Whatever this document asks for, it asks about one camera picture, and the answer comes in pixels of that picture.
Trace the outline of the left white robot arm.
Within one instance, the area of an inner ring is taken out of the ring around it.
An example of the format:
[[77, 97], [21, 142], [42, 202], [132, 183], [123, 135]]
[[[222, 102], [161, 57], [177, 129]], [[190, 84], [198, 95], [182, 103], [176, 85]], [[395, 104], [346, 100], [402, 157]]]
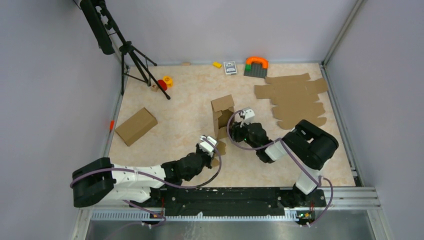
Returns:
[[215, 153], [197, 146], [179, 160], [148, 167], [113, 164], [110, 158], [101, 157], [72, 173], [73, 205], [85, 208], [129, 201], [154, 207], [160, 202], [163, 186], [181, 189], [182, 182], [212, 167]]

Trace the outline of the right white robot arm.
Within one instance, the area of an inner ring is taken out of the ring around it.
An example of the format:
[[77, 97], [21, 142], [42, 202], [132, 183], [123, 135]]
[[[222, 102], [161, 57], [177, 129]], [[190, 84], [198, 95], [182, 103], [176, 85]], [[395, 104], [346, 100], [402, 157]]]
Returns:
[[282, 138], [272, 140], [258, 122], [235, 121], [229, 125], [228, 137], [234, 143], [244, 142], [264, 163], [271, 164], [290, 156], [301, 173], [289, 191], [288, 199], [307, 206], [313, 192], [321, 186], [321, 170], [339, 148], [339, 142], [328, 132], [303, 119]]

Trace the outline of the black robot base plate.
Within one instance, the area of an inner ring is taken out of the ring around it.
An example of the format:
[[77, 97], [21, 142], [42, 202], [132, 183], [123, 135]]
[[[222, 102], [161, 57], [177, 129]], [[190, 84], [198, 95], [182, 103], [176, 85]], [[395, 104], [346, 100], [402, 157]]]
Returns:
[[185, 217], [202, 213], [206, 217], [283, 216], [285, 209], [325, 207], [323, 190], [305, 195], [292, 187], [163, 187], [138, 202], [143, 208], [159, 208], [166, 216]]

